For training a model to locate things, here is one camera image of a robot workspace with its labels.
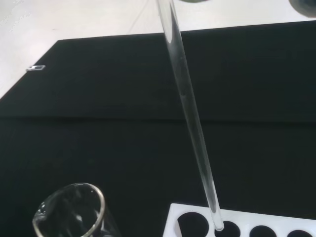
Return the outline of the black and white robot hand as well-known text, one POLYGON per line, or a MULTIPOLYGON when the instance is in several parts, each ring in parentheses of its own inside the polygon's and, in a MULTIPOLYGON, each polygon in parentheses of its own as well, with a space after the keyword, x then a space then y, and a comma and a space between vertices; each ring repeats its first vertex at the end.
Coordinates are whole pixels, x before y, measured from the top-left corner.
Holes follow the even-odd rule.
POLYGON ((314 0, 186 0, 194 5, 210 5, 217 12, 248 15, 284 16, 299 14, 307 18, 316 17, 314 0))

